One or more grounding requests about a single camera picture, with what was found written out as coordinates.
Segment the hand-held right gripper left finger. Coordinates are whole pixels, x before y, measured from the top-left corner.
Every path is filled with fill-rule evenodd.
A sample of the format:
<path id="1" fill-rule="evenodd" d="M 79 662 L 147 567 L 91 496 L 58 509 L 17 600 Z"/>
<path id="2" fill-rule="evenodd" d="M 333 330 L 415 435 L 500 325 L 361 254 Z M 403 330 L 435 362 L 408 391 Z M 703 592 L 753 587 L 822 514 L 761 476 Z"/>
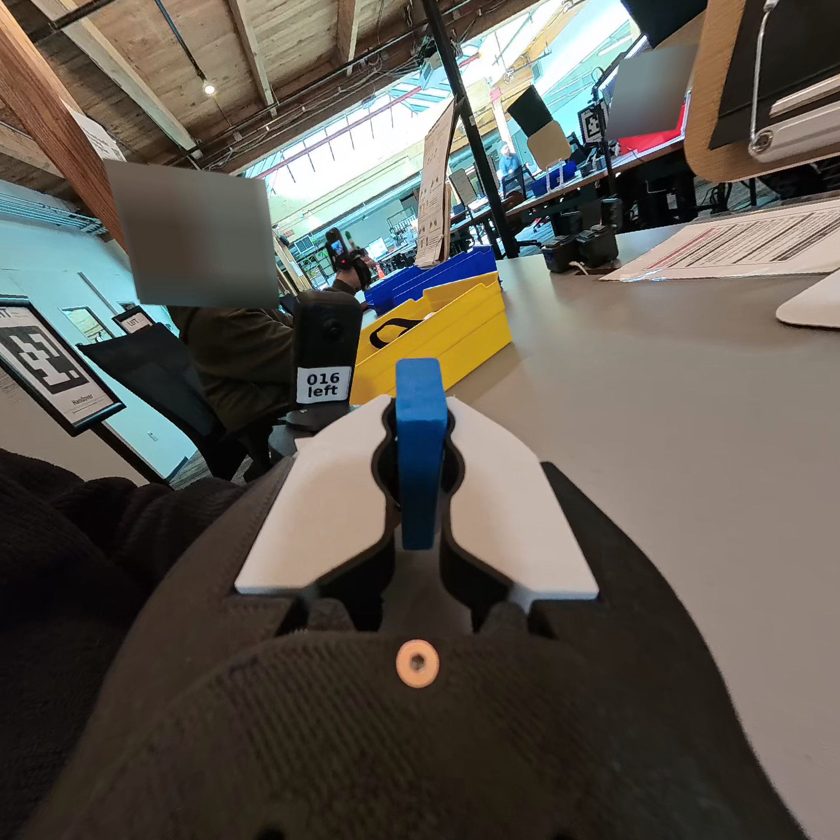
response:
<path id="1" fill-rule="evenodd" d="M 380 395 L 299 450 L 234 582 L 239 594 L 299 594 L 328 583 L 393 534 L 374 456 L 393 398 Z"/>

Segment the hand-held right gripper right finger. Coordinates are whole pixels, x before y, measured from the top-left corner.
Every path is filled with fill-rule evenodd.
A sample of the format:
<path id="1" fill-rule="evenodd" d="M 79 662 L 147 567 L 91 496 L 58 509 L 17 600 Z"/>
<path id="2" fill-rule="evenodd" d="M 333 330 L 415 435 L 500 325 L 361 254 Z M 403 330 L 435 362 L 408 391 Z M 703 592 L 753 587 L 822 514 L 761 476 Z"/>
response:
<path id="1" fill-rule="evenodd" d="M 458 398 L 447 404 L 455 473 L 440 539 L 446 591 L 466 607 L 595 601 L 599 586 L 539 458 Z"/>

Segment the blue foam block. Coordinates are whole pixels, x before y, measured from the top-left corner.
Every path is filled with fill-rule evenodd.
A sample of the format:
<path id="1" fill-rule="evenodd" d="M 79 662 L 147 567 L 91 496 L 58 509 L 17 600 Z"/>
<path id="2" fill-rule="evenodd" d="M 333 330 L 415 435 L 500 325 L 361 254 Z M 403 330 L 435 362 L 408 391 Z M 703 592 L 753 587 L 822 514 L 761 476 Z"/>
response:
<path id="1" fill-rule="evenodd" d="M 430 550 L 448 429 L 443 378 L 435 358 L 399 360 L 395 374 L 402 545 L 406 551 Z"/>

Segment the yellow plastic bin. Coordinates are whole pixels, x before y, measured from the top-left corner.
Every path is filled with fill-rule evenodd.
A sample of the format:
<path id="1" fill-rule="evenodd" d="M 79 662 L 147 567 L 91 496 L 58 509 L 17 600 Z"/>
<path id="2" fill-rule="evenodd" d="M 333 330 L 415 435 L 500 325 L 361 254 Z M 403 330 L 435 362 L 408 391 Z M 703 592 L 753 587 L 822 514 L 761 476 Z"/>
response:
<path id="1" fill-rule="evenodd" d="M 498 272 L 428 288 L 362 329 L 350 403 L 396 393 L 396 364 L 435 358 L 451 388 L 511 342 Z"/>

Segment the blue plastic bin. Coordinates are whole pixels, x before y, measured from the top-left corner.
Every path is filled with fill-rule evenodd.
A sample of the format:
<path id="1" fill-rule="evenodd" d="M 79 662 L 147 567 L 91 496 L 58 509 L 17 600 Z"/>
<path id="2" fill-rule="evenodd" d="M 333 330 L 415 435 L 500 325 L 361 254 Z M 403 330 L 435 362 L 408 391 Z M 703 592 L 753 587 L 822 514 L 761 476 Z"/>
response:
<path id="1" fill-rule="evenodd" d="M 491 246 L 475 246 L 449 257 L 438 266 L 421 269 L 409 266 L 377 281 L 364 292 L 364 301 L 378 314 L 412 299 L 419 299 L 428 288 L 458 280 L 491 274 L 497 271 L 497 260 Z"/>

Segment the black chair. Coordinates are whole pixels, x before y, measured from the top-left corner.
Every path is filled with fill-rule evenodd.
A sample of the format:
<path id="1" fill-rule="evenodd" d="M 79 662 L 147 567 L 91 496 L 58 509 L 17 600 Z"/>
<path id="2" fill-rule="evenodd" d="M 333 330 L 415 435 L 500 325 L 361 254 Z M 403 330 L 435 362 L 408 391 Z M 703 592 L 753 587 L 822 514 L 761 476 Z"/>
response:
<path id="1" fill-rule="evenodd" d="M 186 346 L 165 325 L 156 322 L 77 349 L 184 433 L 212 476 L 231 480 L 248 456 L 253 466 L 246 479 L 253 480 L 282 459 L 270 444 L 277 419 L 267 415 L 228 431 L 205 398 Z"/>

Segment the wooden instruction board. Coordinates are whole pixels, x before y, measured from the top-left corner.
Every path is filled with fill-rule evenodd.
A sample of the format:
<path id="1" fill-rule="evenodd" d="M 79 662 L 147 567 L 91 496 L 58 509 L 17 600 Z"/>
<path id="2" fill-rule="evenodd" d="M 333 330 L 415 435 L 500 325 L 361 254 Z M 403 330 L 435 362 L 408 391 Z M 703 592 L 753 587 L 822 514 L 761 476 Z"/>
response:
<path id="1" fill-rule="evenodd" d="M 452 187 L 448 159 L 463 98 L 455 98 L 426 135 L 419 189 L 415 266 L 434 268 L 449 258 Z"/>

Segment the black battery charger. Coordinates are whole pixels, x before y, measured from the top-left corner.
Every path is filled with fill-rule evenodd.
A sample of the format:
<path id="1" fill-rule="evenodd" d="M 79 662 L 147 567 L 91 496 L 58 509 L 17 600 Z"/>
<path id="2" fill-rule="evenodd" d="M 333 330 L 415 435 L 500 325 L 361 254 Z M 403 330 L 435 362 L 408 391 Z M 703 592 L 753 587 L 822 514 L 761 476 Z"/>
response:
<path id="1" fill-rule="evenodd" d="M 578 262 L 587 269 L 611 265 L 618 257 L 616 228 L 598 224 L 581 231 L 575 238 Z"/>
<path id="2" fill-rule="evenodd" d="M 580 261 L 580 245 L 577 235 L 561 235 L 546 241 L 541 254 L 550 273 L 563 274 Z"/>

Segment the black pole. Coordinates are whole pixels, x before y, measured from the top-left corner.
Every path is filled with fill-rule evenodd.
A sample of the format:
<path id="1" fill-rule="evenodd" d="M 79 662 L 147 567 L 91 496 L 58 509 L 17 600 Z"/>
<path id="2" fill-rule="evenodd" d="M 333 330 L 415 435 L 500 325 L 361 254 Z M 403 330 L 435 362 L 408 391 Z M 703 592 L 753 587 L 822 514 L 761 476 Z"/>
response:
<path id="1" fill-rule="evenodd" d="M 455 98 L 458 115 L 463 124 L 465 136 L 473 154 L 479 183 L 489 204 L 492 227 L 496 233 L 493 235 L 489 234 L 488 238 L 492 243 L 495 243 L 500 238 L 503 246 L 503 255 L 507 259 L 517 258 L 520 255 L 519 242 L 508 225 L 507 213 L 502 205 L 499 189 L 494 178 L 494 171 L 491 170 L 490 163 L 487 159 L 487 154 L 477 127 L 476 117 L 472 111 L 466 86 L 460 73 L 455 48 L 448 36 L 443 15 L 436 1 L 422 1 L 422 6 L 427 25 L 434 38 L 437 52 L 442 60 L 449 86 Z"/>

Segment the person's black sweater torso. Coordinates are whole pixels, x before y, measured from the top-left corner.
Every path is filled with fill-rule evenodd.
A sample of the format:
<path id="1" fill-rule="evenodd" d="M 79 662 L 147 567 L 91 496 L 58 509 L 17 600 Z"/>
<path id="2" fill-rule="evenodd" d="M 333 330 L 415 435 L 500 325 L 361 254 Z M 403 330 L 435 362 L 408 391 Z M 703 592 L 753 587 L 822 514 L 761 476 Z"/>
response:
<path id="1" fill-rule="evenodd" d="M 1 838 L 18 838 L 140 609 L 250 486 L 84 480 L 1 452 Z"/>

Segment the framed marker poster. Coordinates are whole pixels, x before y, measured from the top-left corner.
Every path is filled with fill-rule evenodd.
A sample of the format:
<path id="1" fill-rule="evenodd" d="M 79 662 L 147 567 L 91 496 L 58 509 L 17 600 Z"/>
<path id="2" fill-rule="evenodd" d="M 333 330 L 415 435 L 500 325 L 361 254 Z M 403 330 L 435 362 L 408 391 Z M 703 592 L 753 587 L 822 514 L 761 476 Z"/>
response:
<path id="1" fill-rule="evenodd" d="M 72 437 L 125 409 L 113 390 L 25 297 L 1 297 L 1 364 Z"/>

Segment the printed paper sheet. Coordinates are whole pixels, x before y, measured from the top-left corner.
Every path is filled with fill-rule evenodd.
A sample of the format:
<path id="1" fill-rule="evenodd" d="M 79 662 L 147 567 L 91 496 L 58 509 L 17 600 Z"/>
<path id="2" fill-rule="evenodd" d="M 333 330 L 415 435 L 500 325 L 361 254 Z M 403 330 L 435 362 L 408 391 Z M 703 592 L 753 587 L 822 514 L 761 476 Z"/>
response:
<path id="1" fill-rule="evenodd" d="M 839 201 L 812 201 L 689 224 L 623 262 L 607 281 L 827 275 L 839 267 Z"/>

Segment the wooden desk with black legs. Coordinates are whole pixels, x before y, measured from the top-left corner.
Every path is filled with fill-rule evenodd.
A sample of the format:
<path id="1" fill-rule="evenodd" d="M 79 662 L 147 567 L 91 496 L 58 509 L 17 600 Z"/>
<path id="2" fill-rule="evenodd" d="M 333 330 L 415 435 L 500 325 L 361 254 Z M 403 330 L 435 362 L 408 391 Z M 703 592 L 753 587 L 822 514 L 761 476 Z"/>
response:
<path id="1" fill-rule="evenodd" d="M 629 230 L 686 224 L 698 216 L 695 174 L 687 163 L 683 140 L 663 143 L 612 163 L 614 195 L 623 203 Z M 556 189 L 507 211 L 510 226 L 526 227 L 536 219 L 580 210 L 587 224 L 601 221 L 601 201 L 611 196 L 606 170 L 576 176 Z"/>

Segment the red box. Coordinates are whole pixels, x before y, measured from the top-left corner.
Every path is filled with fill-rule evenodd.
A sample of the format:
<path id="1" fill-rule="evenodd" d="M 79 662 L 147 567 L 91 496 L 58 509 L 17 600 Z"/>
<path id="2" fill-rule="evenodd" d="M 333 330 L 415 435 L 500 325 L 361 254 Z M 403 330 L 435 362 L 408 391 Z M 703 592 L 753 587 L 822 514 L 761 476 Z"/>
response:
<path id="1" fill-rule="evenodd" d="M 682 141 L 683 138 L 684 134 L 678 130 L 629 136 L 618 141 L 619 154 L 639 156 L 661 145 Z"/>

